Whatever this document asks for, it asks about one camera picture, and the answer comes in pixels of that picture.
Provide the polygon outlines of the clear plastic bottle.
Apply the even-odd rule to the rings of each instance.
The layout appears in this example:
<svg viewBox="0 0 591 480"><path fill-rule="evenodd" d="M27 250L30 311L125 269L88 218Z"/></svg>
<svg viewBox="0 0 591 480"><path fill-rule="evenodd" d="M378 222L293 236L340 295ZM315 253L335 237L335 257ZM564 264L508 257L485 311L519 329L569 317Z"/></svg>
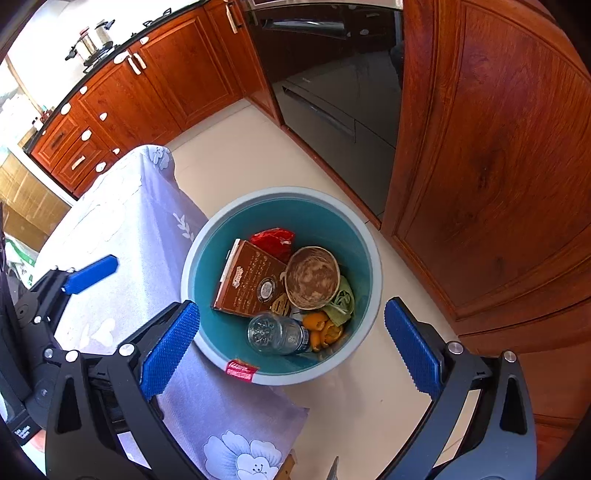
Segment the clear plastic bottle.
<svg viewBox="0 0 591 480"><path fill-rule="evenodd" d="M247 341L263 355L287 356L311 350L311 338L301 322L273 312L256 315L249 321Z"/></svg>

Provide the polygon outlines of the green corn husk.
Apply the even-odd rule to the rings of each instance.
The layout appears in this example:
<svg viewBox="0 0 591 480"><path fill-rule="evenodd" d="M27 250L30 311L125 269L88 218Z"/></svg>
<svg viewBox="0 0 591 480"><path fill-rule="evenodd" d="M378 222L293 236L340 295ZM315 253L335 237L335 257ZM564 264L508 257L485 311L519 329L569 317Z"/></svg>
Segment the green corn husk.
<svg viewBox="0 0 591 480"><path fill-rule="evenodd" d="M345 325L353 317L355 312L356 300L353 296L353 289L349 285L349 281L345 276L339 280L339 289L332 300L327 305L322 307L322 311L328 315L329 320L335 326L341 327Z"/></svg>

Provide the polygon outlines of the wooden kitchen cabinets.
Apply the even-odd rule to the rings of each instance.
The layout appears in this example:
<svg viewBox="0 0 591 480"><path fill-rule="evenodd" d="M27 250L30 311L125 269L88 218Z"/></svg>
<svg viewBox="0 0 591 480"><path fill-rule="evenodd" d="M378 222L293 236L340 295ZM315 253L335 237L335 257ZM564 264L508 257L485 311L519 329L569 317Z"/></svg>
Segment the wooden kitchen cabinets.
<svg viewBox="0 0 591 480"><path fill-rule="evenodd" d="M366 213L459 337L514 350L547 469L590 406L590 73L538 1L407 1L398 142L383 217L287 127L245 18L196 1L148 23L32 139L72 194L93 166L245 98Z"/></svg>

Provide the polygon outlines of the brown cardboard box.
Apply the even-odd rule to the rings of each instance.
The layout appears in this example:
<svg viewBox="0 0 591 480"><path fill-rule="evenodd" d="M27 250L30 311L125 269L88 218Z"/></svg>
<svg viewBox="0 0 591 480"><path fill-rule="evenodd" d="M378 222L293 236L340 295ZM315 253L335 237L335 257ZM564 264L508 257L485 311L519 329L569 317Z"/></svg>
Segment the brown cardboard box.
<svg viewBox="0 0 591 480"><path fill-rule="evenodd" d="M247 240L236 239L219 279L212 308L252 318L260 313L290 315L284 275L287 265Z"/></svg>

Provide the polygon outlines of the green white rice sack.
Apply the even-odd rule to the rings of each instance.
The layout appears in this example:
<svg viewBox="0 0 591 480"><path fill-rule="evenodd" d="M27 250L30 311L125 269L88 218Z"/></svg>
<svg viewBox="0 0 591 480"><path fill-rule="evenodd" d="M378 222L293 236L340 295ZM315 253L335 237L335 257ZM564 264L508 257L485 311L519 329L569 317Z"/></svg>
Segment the green white rice sack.
<svg viewBox="0 0 591 480"><path fill-rule="evenodd" d="M30 288L38 253L11 235L5 236L5 252L9 268L25 287Z"/></svg>

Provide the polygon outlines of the black built-in oven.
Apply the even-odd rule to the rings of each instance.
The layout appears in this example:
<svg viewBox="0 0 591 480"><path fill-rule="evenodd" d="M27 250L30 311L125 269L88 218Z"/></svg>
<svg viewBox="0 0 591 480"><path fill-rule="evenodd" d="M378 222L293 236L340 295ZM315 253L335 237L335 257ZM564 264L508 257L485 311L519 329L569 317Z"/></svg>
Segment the black built-in oven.
<svg viewBox="0 0 591 480"><path fill-rule="evenodd" d="M404 77L400 1L249 1L249 33L283 121L377 217Z"/></svg>

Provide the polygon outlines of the orange peel piece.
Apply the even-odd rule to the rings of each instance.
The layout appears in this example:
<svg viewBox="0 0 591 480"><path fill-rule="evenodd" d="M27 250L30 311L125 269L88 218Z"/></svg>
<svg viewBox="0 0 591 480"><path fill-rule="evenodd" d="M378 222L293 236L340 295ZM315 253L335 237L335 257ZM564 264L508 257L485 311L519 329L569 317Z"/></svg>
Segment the orange peel piece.
<svg viewBox="0 0 591 480"><path fill-rule="evenodd" d="M342 326L335 325L324 311L304 315L304 329L310 335L311 350L320 352L342 337Z"/></svg>

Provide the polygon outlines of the brown coconut shell bowl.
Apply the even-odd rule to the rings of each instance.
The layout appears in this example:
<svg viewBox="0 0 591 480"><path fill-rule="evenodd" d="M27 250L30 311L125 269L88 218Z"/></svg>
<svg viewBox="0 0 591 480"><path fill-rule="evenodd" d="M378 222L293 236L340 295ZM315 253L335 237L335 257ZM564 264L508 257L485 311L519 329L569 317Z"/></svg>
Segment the brown coconut shell bowl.
<svg viewBox="0 0 591 480"><path fill-rule="evenodd" d="M287 298L301 310L317 310L339 291L341 271L332 253L320 246L298 249L287 263L284 285Z"/></svg>

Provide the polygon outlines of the red snack bag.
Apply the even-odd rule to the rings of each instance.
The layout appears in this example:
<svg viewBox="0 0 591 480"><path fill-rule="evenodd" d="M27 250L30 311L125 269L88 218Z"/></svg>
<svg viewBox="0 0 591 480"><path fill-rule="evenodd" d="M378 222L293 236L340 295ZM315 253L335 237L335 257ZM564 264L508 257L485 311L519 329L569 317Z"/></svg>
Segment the red snack bag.
<svg viewBox="0 0 591 480"><path fill-rule="evenodd" d="M280 227L266 229L252 234L249 242L259 247L284 264L290 261L294 252L294 240L296 235L290 230Z"/></svg>

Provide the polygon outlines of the steel pressure cooker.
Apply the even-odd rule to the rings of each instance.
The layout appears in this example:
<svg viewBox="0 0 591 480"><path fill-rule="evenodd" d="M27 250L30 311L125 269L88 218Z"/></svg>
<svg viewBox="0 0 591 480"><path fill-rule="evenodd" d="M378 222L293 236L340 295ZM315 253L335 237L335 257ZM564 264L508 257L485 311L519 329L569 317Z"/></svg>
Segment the steel pressure cooker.
<svg viewBox="0 0 591 480"><path fill-rule="evenodd" d="M65 60L79 57L84 69L88 71L113 49L114 42L110 36L110 29L114 23L115 19L101 20L94 27L81 30L79 38L70 47Z"/></svg>

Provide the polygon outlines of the grey teal trash bin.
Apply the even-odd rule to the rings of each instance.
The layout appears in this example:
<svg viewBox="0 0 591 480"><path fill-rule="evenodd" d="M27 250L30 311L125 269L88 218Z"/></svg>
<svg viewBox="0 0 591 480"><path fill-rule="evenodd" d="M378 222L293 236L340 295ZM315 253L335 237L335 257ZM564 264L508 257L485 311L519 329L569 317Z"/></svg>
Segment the grey teal trash bin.
<svg viewBox="0 0 591 480"><path fill-rule="evenodd" d="M273 228L294 234L290 255L311 247L322 259L334 258L342 285L352 290L351 317L320 352L265 355L247 340L247 324L259 313L296 319L308 312L288 296L287 264L252 244L252 235ZM351 208L315 190L276 187L230 202L205 223L184 262L181 297L197 304L193 343L215 367L254 384L284 386L318 378L355 352L374 326L382 285L376 243Z"/></svg>

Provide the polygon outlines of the purple floral tablecloth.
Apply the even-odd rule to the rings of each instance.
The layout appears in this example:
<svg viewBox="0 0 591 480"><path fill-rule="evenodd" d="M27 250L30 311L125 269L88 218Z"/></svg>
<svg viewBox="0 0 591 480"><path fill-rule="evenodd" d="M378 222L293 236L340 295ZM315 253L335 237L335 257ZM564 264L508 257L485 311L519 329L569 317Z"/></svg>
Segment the purple floral tablecloth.
<svg viewBox="0 0 591 480"><path fill-rule="evenodd" d="M101 174L42 247L36 276L80 269L106 256L117 271L75 295L56 338L67 349L110 354L131 333L180 298L183 265L206 223L179 189L174 160L161 146L140 146ZM180 447L211 479L273 479L308 418L269 387L219 371L190 346L157 399Z"/></svg>

